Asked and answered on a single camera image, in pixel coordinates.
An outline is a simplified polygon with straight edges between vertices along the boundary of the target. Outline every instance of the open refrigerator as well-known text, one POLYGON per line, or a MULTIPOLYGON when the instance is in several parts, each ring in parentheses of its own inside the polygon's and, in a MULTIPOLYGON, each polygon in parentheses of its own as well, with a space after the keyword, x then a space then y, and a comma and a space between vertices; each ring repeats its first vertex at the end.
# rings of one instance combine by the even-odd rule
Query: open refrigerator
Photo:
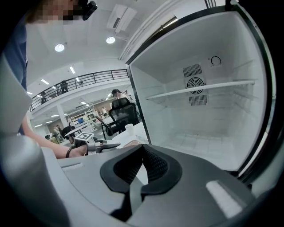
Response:
POLYGON ((127 65, 151 144, 237 173, 260 149, 273 65, 257 26, 238 5, 180 19, 127 65))

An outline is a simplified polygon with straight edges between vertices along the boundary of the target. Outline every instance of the white ceiling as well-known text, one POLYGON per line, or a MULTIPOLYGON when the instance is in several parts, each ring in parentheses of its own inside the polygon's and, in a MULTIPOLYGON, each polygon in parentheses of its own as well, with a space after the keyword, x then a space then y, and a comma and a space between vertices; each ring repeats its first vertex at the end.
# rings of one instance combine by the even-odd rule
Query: white ceiling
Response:
MULTIPOLYGON (((72 100, 62 103, 61 106, 64 110, 64 113, 72 113, 76 109, 79 109, 78 107, 81 108, 85 106, 81 104, 82 101, 86 102, 87 104, 90 104, 93 102, 105 101, 108 94, 111 93, 113 89, 119 89, 122 92, 127 90, 128 92, 132 93, 131 85, 115 86, 112 88, 108 88, 108 89, 88 93, 80 97, 76 97, 72 100)), ((57 114, 58 114, 57 107, 53 107, 53 108, 50 108, 45 113, 41 114, 40 116, 32 119, 32 122, 34 125, 39 125, 39 124, 45 124, 48 121, 56 121, 59 119, 59 117, 51 117, 51 116, 57 115, 57 114)))
POLYGON ((63 66, 93 59, 118 59, 126 41, 116 39, 107 44, 106 39, 114 36, 107 28, 109 16, 115 4, 123 4, 137 10, 135 18, 126 31, 119 34, 130 38, 142 20, 166 0, 96 0, 98 9, 87 21, 52 21, 47 24, 27 26, 27 84, 63 66), (55 52, 56 44, 65 44, 63 52, 55 52))

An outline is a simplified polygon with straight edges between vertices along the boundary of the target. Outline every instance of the person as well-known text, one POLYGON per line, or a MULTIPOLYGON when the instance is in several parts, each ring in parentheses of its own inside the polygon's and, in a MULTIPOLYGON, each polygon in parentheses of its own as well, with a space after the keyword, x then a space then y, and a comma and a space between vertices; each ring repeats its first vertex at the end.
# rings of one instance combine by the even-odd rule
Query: person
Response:
POLYGON ((75 137, 75 135, 74 135, 74 133, 72 133, 72 134, 66 136, 66 134, 69 133, 70 131, 74 130, 74 129, 75 129, 75 127, 71 126, 71 124, 69 123, 69 126, 65 127, 61 131, 61 136, 63 138, 65 138, 65 139, 68 139, 71 144, 74 144, 74 139, 73 138, 75 137))
POLYGON ((60 128, 59 125, 56 125, 56 128, 58 129, 58 131, 60 132, 60 134, 62 133, 62 129, 60 128))
POLYGON ((45 92, 43 91, 41 94, 41 104, 44 104, 46 102, 46 98, 45 98, 45 92))
POLYGON ((127 95, 122 93, 120 90, 118 89, 113 89, 111 92, 112 96, 115 97, 116 99, 120 99, 120 98, 127 98, 130 102, 133 102, 133 99, 127 95))
POLYGON ((137 117, 139 119, 139 121, 141 122, 141 116, 140 116, 140 112, 139 112, 139 109, 137 107, 137 103, 132 99, 132 97, 128 94, 124 94, 122 93, 120 90, 118 89, 113 89, 112 92, 111 92, 112 96, 115 97, 116 99, 120 99, 120 98, 127 98, 130 102, 134 103, 135 104, 135 108, 136 108, 136 114, 137 114, 137 117))
POLYGON ((103 107, 103 115, 106 116, 107 115, 107 109, 105 107, 103 107))
POLYGON ((58 138, 59 141, 62 142, 62 141, 63 141, 63 138, 62 138, 61 133, 60 133, 60 131, 58 130, 58 128, 57 128, 57 127, 54 127, 54 128, 53 128, 53 131, 54 131, 55 137, 58 138))
POLYGON ((63 80, 61 82, 60 86, 61 86, 61 94, 68 92, 68 84, 67 84, 66 80, 63 80))
MULTIPOLYGON (((27 90, 27 32, 25 25, 27 23, 45 23, 49 20, 63 20, 64 18, 73 18, 78 12, 78 0, 41 0, 39 3, 26 13, 15 27, 10 39, 8 40, 3 55, 6 58, 13 74, 20 82, 22 87, 27 90)), ((41 147, 48 147, 53 150, 56 158, 78 157, 87 152, 87 145, 77 148, 69 148, 55 144, 44 137, 34 133, 28 125, 25 116, 19 133, 35 140, 41 147)))

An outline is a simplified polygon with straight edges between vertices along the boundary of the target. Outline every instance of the refrigerator fan vent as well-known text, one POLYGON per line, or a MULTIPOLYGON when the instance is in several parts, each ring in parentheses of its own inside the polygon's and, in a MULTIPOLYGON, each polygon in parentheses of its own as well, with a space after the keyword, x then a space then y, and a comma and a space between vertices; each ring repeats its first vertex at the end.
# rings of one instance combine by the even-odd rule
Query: refrigerator fan vent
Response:
POLYGON ((207 95, 191 96, 189 103, 191 106, 205 106, 207 103, 207 95))
MULTIPOLYGON (((186 88, 190 88, 190 87, 198 87, 198 86, 202 86, 205 85, 205 83, 203 82, 203 80, 199 77, 192 77, 188 80, 186 88)), ((203 90, 195 90, 195 91, 190 91, 191 94, 200 94, 203 90)))
POLYGON ((188 67, 183 68, 183 75, 184 77, 190 77, 202 74, 202 69, 200 64, 194 64, 188 67))

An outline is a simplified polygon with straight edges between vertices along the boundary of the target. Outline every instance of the circular fan grille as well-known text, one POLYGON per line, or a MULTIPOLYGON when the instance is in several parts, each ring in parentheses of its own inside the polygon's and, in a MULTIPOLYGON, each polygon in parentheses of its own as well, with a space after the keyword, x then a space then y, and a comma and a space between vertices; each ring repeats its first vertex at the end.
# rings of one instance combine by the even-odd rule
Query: circular fan grille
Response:
MULTIPOLYGON (((198 87, 198 86, 202 86, 202 85, 205 85, 205 83, 199 77, 192 77, 187 82, 187 87, 188 88, 189 87, 198 87)), ((203 90, 194 90, 194 91, 191 91, 191 93, 192 94, 200 94, 202 91, 203 90)))

